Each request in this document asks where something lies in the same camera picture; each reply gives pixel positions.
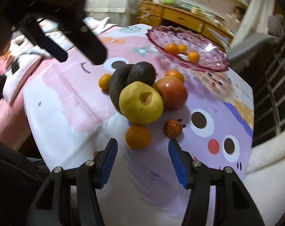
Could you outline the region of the small orange kumquat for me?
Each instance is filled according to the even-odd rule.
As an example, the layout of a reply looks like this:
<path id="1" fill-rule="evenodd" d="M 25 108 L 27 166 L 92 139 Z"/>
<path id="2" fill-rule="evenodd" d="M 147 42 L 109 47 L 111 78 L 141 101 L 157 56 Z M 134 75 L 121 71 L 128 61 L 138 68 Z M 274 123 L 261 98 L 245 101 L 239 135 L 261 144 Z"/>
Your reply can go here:
<path id="1" fill-rule="evenodd" d="M 109 89 L 110 79 L 111 75 L 109 73 L 104 74 L 103 76 L 100 77 L 98 85 L 102 91 L 107 91 Z"/>

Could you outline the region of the overripe black banana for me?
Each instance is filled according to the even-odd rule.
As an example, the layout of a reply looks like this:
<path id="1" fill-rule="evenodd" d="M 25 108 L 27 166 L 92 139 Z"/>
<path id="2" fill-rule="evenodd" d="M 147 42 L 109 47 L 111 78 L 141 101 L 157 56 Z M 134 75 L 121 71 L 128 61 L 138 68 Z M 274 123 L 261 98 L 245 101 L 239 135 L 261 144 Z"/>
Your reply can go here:
<path id="1" fill-rule="evenodd" d="M 133 64 L 126 64 L 124 66 L 119 67 L 112 74 L 110 82 L 109 82 L 109 96 L 110 96 L 110 99 L 115 109 L 119 113 L 121 113 L 120 107 L 119 107 L 120 93 L 125 87 L 126 80 L 133 66 L 134 66 Z"/>

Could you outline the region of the orange tangerine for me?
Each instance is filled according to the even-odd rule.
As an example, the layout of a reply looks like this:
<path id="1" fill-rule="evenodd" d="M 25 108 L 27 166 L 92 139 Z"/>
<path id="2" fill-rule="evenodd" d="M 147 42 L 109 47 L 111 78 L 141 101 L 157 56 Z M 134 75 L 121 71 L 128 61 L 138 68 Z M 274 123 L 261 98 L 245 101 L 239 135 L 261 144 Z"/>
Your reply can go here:
<path id="1" fill-rule="evenodd" d="M 170 44 L 165 46 L 165 51 L 168 52 L 169 54 L 172 54 L 172 55 L 178 55 L 179 54 L 179 47 L 174 43 L 170 43 Z"/>
<path id="2" fill-rule="evenodd" d="M 132 125 L 125 133 L 125 140 L 132 150 L 140 150 L 149 146 L 151 143 L 150 131 L 142 125 Z"/>
<path id="3" fill-rule="evenodd" d="M 177 70 L 169 70 L 169 71 L 165 74 L 165 76 L 173 76 L 173 77 L 177 78 L 178 80 L 180 80 L 182 83 L 185 82 L 185 78 L 184 78 L 183 74 L 180 73 L 180 72 L 177 71 Z"/>
<path id="4" fill-rule="evenodd" d="M 196 51 L 191 51 L 187 54 L 187 59 L 191 63 L 198 63 L 200 60 L 200 55 Z"/>

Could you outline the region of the yellow pear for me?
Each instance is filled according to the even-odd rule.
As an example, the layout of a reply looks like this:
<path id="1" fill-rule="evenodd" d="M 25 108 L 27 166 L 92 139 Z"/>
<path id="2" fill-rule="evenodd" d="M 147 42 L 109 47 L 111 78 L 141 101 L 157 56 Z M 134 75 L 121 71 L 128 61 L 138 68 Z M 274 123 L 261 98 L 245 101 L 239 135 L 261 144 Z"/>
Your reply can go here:
<path id="1" fill-rule="evenodd" d="M 120 93 L 122 115 L 133 124 L 151 124 L 157 121 L 164 109 L 161 95 L 151 86 L 136 81 Z"/>

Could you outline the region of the red lychee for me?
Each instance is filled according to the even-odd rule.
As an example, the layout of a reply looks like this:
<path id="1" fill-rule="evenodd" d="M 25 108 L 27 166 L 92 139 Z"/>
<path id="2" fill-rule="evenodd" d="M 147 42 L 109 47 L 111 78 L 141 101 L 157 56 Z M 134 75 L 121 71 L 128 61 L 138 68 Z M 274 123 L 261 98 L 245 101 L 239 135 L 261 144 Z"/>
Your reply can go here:
<path id="1" fill-rule="evenodd" d="M 186 127 L 182 124 L 183 119 L 171 119 L 164 125 L 164 133 L 169 139 L 178 138 L 181 136 L 183 129 Z"/>

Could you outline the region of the red apple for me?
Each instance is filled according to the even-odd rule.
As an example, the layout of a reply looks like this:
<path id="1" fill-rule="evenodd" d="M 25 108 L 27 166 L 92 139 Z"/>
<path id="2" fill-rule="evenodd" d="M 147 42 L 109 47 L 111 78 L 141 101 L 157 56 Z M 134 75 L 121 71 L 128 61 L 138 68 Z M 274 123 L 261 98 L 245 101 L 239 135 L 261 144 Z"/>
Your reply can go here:
<path id="1" fill-rule="evenodd" d="M 177 111 L 187 101 L 188 93 L 183 82 L 174 76 L 160 78 L 153 88 L 161 95 L 165 111 Z"/>

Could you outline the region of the dark avocado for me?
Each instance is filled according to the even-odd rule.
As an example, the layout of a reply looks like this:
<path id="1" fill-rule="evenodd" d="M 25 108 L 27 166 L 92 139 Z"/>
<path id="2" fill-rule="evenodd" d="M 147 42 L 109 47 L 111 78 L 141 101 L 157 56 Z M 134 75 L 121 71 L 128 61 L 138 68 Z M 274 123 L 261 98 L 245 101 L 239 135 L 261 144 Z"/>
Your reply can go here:
<path id="1" fill-rule="evenodd" d="M 130 85 L 136 81 L 143 82 L 152 86 L 156 80 L 156 70 L 154 66 L 148 62 L 138 62 L 130 70 L 125 85 Z"/>

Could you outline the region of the small orange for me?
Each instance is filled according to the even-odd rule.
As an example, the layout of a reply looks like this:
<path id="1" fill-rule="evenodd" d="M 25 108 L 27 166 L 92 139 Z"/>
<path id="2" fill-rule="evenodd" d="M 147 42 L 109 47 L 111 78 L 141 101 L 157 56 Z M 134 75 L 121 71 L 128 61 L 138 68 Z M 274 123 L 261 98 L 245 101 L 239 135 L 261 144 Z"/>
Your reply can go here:
<path id="1" fill-rule="evenodd" d="M 184 44 L 179 44 L 178 51 L 179 51 L 179 54 L 185 54 L 187 51 L 187 46 Z"/>

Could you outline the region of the floral patterned blanket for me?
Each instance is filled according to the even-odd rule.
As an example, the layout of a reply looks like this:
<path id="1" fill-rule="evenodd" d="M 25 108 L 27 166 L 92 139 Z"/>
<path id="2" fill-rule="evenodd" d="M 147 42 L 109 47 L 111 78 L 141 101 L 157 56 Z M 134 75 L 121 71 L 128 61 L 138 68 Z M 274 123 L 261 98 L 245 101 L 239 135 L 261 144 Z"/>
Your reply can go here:
<path id="1" fill-rule="evenodd" d="M 93 17 L 86 17 L 84 19 L 84 23 L 94 33 L 94 35 L 98 36 L 115 26 L 115 24 L 111 24 L 109 20 L 110 17 L 106 17 L 101 21 L 98 21 Z M 57 23 L 50 20 L 44 20 L 40 22 L 40 26 L 42 27 L 42 31 L 46 34 L 46 36 L 49 36 L 49 38 L 63 50 L 67 51 L 74 47 L 74 44 L 58 29 Z M 20 35 L 11 41 L 8 53 L 15 58 L 21 56 L 22 54 L 41 55 L 46 59 L 53 58 L 53 56 L 45 49 L 42 49 L 37 45 L 34 46 L 24 35 Z"/>

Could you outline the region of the white floral curtain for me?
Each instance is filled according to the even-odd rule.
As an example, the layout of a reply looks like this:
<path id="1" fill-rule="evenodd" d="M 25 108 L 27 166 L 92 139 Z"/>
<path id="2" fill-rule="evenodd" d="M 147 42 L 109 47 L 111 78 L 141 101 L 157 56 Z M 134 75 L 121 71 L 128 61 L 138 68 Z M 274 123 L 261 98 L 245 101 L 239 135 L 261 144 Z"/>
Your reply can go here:
<path id="1" fill-rule="evenodd" d="M 285 131 L 252 148 L 244 185 L 265 225 L 276 225 L 285 213 Z"/>

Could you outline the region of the cartoon printed tablecloth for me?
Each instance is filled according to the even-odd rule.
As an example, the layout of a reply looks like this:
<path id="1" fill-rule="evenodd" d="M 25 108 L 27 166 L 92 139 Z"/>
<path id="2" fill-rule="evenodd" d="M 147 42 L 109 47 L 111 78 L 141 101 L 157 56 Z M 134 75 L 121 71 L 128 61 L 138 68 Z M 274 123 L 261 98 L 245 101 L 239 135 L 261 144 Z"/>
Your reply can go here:
<path id="1" fill-rule="evenodd" d="M 251 87 L 234 71 L 191 71 L 160 57 L 147 38 L 149 26 L 138 24 L 101 36 L 108 58 L 95 66 L 77 49 L 68 60 L 46 61 L 46 68 L 28 83 L 23 102 L 39 152 L 48 168 L 79 167 L 103 150 L 111 138 L 118 152 L 108 183 L 97 192 L 106 225 L 180 225 L 189 191 L 178 182 L 170 156 L 165 123 L 184 125 L 177 141 L 210 168 L 232 167 L 243 179 L 253 139 L 254 107 Z M 155 122 L 154 108 L 146 113 L 134 107 L 148 105 L 149 94 L 129 90 L 127 106 L 141 118 L 145 132 L 113 105 L 99 79 L 138 62 L 152 64 L 157 78 L 169 70 L 184 76 L 186 102 L 164 111 Z"/>

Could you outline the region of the wooden desk with drawers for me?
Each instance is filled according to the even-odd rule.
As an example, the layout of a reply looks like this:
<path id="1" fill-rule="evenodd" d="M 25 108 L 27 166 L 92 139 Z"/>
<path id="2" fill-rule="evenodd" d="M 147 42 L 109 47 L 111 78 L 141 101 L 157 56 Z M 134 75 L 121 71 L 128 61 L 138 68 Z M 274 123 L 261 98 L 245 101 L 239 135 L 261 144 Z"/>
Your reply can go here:
<path id="1" fill-rule="evenodd" d="M 191 30 L 219 47 L 218 33 L 232 42 L 250 0 L 146 0 L 140 3 L 139 22 Z"/>

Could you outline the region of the pink plastic fruit bowl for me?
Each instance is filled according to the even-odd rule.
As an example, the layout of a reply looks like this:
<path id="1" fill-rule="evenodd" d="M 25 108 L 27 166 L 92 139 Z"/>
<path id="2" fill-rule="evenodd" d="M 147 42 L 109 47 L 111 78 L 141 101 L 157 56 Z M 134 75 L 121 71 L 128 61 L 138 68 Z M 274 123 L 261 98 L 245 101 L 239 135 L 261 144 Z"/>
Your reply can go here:
<path id="1" fill-rule="evenodd" d="M 158 50 L 158 57 L 162 62 L 172 66 L 180 66 L 185 70 L 224 72 L 229 68 L 226 54 L 205 37 L 186 31 L 180 27 L 158 26 L 148 29 L 147 38 Z M 172 55 L 165 51 L 165 46 L 174 43 L 187 46 L 185 54 Z M 191 63 L 187 54 L 196 51 L 200 55 L 198 63 Z"/>

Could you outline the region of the metal window grille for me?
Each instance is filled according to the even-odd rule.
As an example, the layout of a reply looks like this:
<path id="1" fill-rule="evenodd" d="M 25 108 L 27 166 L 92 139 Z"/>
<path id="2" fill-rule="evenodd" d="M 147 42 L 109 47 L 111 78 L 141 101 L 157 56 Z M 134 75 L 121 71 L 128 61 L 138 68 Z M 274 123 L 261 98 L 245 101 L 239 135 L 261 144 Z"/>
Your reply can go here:
<path id="1" fill-rule="evenodd" d="M 285 131 L 285 38 L 254 86 L 254 110 L 253 147 Z"/>

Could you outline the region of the grey office chair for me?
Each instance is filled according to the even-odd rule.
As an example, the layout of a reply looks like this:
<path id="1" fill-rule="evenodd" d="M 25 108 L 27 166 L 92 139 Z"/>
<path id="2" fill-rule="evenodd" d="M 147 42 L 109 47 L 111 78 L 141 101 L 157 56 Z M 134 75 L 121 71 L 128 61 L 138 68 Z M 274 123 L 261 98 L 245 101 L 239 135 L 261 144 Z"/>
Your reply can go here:
<path id="1" fill-rule="evenodd" d="M 229 43 L 219 33 L 213 29 L 208 29 L 210 33 L 222 43 L 230 65 L 239 61 L 248 60 L 254 56 L 265 45 L 277 45 L 285 38 L 285 17 L 281 14 L 271 15 L 267 22 L 268 33 L 253 32 L 242 42 L 229 48 Z"/>

